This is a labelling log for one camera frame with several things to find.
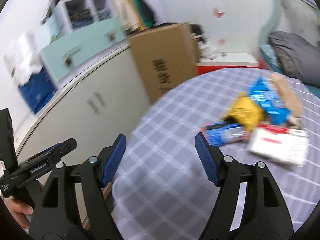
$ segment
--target yellow package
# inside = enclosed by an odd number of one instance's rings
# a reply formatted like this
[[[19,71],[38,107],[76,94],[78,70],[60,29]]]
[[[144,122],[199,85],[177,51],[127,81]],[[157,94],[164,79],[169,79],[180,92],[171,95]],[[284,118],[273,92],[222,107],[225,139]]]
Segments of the yellow package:
[[[242,92],[225,116],[224,120],[227,119],[235,119],[247,131],[252,132],[264,119],[264,112],[246,92]]]

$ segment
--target mint green drawer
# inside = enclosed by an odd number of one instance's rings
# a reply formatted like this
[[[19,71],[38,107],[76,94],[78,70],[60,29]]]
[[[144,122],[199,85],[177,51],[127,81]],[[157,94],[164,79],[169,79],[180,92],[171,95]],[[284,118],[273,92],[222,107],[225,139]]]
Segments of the mint green drawer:
[[[95,54],[125,39],[119,17],[75,30],[41,51],[44,63],[57,81]]]

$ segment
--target blue gripper pad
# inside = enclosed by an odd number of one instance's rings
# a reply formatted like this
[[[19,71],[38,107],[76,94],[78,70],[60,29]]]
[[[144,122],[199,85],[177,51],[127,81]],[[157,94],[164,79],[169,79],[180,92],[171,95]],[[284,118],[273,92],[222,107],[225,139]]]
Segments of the blue gripper pad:
[[[103,167],[103,175],[101,180],[103,187],[106,187],[113,180],[126,148],[127,139],[124,135],[122,135]]]
[[[196,135],[195,139],[196,150],[198,152],[199,158],[201,160],[202,166],[209,181],[213,182],[217,186],[220,182],[218,176],[218,166],[215,163],[214,159],[211,156],[211,153],[204,142],[203,138],[200,136],[200,133]]]

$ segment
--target plaid tablecloth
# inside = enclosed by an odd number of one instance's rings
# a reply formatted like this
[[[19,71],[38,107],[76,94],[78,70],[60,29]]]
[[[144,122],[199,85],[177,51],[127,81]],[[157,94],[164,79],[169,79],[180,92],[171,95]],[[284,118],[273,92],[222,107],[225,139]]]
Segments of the plaid tablecloth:
[[[149,109],[128,141],[113,187],[116,224],[124,239],[198,239],[219,189],[207,179],[195,135],[203,124],[219,121],[241,91],[269,73],[229,68],[204,74],[169,91]],[[308,160],[304,167],[266,163],[296,231],[320,199],[320,100],[299,80],[285,78],[304,108]],[[240,163],[261,160],[247,152],[243,142],[220,149]],[[244,198],[241,185],[232,229],[240,224]]]

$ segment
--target white cabinet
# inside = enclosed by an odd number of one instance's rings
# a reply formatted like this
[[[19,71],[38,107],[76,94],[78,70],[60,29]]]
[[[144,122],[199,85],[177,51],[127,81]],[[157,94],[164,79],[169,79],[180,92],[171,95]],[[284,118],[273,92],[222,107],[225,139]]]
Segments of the white cabinet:
[[[95,69],[56,102],[21,148],[18,161],[72,137],[78,147],[62,160],[67,165],[82,163],[112,145],[119,133],[128,138],[148,107],[147,93],[127,49]],[[47,177],[48,174],[40,181],[44,183]],[[77,187],[77,194],[84,218],[81,187]]]

